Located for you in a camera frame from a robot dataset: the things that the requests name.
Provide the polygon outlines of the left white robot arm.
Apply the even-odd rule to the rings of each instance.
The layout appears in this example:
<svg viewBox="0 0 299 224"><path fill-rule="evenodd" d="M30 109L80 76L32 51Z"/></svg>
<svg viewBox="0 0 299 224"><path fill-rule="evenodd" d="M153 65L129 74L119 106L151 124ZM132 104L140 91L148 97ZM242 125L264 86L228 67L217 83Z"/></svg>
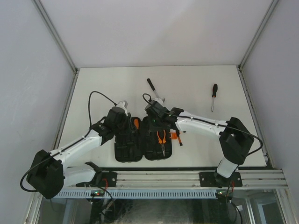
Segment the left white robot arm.
<svg viewBox="0 0 299 224"><path fill-rule="evenodd" d="M98 166L90 162L81 167L72 167L71 164L113 139L124 129L127 117L127 102L120 101L109 110L106 117L91 125L81 138L51 152L37 152L23 180L46 199L52 199L64 187L77 183L87 182L93 187L99 186L102 174Z"/></svg>

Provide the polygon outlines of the orange grip bit screwdriver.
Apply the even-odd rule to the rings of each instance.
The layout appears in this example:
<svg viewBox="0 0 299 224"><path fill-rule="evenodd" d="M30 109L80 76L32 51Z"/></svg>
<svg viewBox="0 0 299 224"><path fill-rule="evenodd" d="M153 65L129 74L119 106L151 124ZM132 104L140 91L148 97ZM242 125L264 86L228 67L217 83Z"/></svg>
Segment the orange grip bit screwdriver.
<svg viewBox="0 0 299 224"><path fill-rule="evenodd" d="M133 123L134 123L134 126L136 127L136 130L139 130L140 120L138 118L134 118Z"/></svg>

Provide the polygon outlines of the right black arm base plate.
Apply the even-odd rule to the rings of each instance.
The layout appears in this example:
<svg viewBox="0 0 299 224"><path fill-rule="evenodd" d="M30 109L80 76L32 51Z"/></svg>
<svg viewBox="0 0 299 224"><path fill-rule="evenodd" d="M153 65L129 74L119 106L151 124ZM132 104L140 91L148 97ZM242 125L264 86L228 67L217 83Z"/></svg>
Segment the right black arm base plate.
<svg viewBox="0 0 299 224"><path fill-rule="evenodd" d="M242 187L241 174L234 172L229 178L225 178L216 172L200 172L199 181L201 187L228 187L233 183L235 187Z"/></svg>

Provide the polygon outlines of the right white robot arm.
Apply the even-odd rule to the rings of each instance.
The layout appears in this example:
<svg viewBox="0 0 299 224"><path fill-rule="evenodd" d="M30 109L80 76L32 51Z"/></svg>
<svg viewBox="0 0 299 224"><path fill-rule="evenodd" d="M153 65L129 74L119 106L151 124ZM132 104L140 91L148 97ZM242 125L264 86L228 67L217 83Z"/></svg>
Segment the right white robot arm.
<svg viewBox="0 0 299 224"><path fill-rule="evenodd" d="M218 186L231 182L231 176L245 162L254 143L254 136L238 118L231 117L228 121L207 119L176 107L168 110L158 98L146 102L145 111L152 130L174 130L177 136L193 133L218 140L223 158L214 172L214 179Z"/></svg>

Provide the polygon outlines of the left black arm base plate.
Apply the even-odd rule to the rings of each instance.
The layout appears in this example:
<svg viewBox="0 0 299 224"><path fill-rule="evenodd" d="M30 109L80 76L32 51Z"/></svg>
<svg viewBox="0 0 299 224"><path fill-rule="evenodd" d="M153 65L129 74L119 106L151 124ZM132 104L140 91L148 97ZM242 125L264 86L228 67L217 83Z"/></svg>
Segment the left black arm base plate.
<svg viewBox="0 0 299 224"><path fill-rule="evenodd" d="M116 172L96 172L94 178L90 181L90 184L100 186L102 188L115 187L117 183Z"/></svg>

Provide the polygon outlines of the black plastic tool case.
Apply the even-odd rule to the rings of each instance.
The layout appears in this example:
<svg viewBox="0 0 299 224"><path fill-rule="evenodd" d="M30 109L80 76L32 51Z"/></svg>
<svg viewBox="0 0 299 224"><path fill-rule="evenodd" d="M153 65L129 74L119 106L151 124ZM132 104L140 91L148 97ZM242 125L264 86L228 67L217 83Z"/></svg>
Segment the black plastic tool case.
<svg viewBox="0 0 299 224"><path fill-rule="evenodd" d="M165 156L158 143L157 131L149 129L147 117L140 120L140 127L134 134L129 131L128 120L125 129L115 136L114 156L118 162L137 162L143 157L149 161L168 159L172 156L170 130L166 131Z"/></svg>

